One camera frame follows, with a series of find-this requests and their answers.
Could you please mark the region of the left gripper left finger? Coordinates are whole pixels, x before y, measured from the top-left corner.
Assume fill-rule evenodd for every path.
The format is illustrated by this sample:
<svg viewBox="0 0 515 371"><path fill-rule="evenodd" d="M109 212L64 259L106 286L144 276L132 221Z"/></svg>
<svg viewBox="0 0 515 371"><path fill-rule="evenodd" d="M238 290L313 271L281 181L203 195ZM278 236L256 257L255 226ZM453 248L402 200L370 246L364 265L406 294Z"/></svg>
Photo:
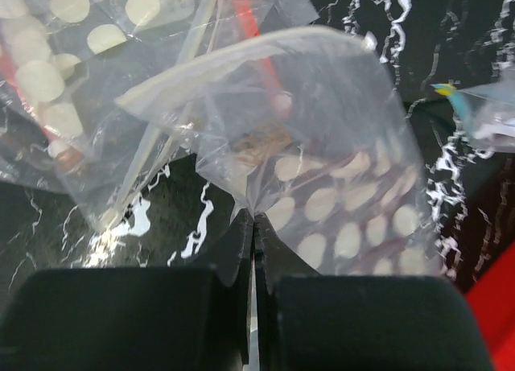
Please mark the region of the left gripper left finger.
<svg viewBox="0 0 515 371"><path fill-rule="evenodd" d="M253 218L182 266L34 273L1 322L4 370L241 370Z"/></svg>

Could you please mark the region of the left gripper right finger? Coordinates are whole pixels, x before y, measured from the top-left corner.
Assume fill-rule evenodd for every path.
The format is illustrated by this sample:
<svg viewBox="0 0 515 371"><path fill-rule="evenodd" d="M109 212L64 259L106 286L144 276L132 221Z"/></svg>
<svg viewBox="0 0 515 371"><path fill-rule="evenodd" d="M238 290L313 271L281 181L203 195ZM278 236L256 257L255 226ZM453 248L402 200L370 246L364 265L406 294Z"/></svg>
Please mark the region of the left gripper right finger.
<svg viewBox="0 0 515 371"><path fill-rule="evenodd" d="M253 227L262 370L491 370L466 299L433 276L318 274Z"/></svg>

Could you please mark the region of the polka dot zip bag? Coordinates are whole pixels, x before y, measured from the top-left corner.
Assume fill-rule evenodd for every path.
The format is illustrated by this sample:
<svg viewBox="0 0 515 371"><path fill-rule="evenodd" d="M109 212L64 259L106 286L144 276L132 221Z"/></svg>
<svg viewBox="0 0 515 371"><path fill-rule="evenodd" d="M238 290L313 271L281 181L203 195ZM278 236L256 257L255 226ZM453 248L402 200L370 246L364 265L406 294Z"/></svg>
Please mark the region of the polka dot zip bag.
<svg viewBox="0 0 515 371"><path fill-rule="evenodd" d="M423 161L370 43L329 27L270 32L196 56L93 111L60 173L99 229L187 156L236 209L329 275L438 275Z"/></svg>

